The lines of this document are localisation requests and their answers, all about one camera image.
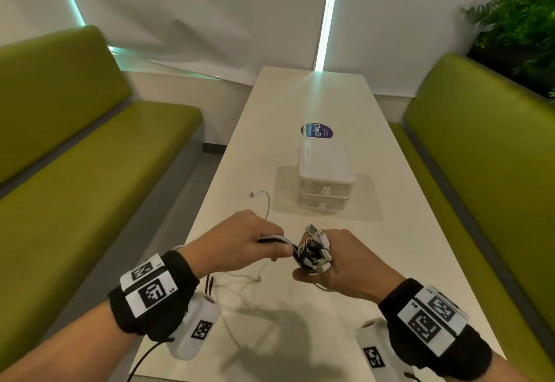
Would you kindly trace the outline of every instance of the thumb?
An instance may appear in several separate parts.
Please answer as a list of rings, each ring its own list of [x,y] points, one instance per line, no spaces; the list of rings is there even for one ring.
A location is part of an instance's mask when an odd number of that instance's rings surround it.
[[[302,283],[321,284],[320,274],[311,274],[304,268],[297,268],[293,271],[293,279]]]
[[[278,242],[260,244],[260,252],[263,258],[271,258],[274,262],[278,258],[293,256],[293,248],[291,245]]]

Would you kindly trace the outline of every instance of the white plastic box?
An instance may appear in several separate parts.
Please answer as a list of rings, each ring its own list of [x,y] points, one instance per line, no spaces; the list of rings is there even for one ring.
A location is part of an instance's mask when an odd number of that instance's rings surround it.
[[[356,183],[344,141],[325,138],[301,140],[297,203],[303,208],[343,210]]]

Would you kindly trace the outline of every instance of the wrist strap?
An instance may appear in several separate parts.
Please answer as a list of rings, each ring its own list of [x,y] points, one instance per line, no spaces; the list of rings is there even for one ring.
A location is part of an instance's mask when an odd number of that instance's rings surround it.
[[[447,337],[452,338],[452,343],[438,355],[431,347],[431,338],[435,335],[433,332],[432,336],[428,336],[430,340],[425,340],[424,337],[416,335],[399,317],[399,314],[403,315],[402,311],[406,312],[407,308],[419,307],[414,299],[422,289],[422,284],[410,278],[379,304],[387,320],[393,350],[405,363],[419,369],[430,368],[440,377],[451,376],[465,381],[480,378],[491,364],[492,351],[470,325],[464,326],[458,334],[447,334]],[[441,320],[436,318],[433,320],[434,324],[440,329]]]
[[[120,329],[163,342],[182,322],[199,283],[187,261],[170,250],[124,274],[110,292],[110,307]]]

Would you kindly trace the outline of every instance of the green bench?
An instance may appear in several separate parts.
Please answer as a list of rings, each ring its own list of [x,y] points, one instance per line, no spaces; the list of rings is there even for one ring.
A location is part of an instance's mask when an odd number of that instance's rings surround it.
[[[553,339],[555,109],[483,66],[448,54],[422,84],[404,126],[391,129],[506,357],[532,380],[554,381],[545,344],[484,258],[486,248],[467,231],[472,223],[461,222],[444,194],[451,198],[449,187],[454,190],[535,309],[541,337]],[[429,170],[439,170],[449,186],[441,183],[440,189],[441,179]]]
[[[9,299],[0,311],[0,370],[40,341],[202,130],[197,108],[121,106],[131,95],[95,27],[0,48],[0,184],[119,106],[0,199],[0,276]]]

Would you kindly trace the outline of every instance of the table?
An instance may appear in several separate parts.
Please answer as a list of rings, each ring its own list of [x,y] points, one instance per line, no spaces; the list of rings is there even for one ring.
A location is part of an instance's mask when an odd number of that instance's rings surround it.
[[[307,123],[326,125],[333,138],[347,143],[357,185],[338,214],[295,204],[298,146]],[[253,190],[270,192],[268,219],[289,239],[298,241],[310,223],[349,229],[405,276],[447,293],[501,353],[363,76],[263,68],[187,242],[238,210],[264,216],[267,200],[250,199]],[[137,374],[189,382],[373,380],[354,334],[364,321],[381,316],[378,307],[294,281],[295,265],[292,259],[262,261],[241,272],[261,275],[260,283],[218,274],[212,295],[222,317],[199,355],[178,361],[161,346]],[[138,357],[150,346],[145,339]],[[417,375],[440,380],[429,370]]]

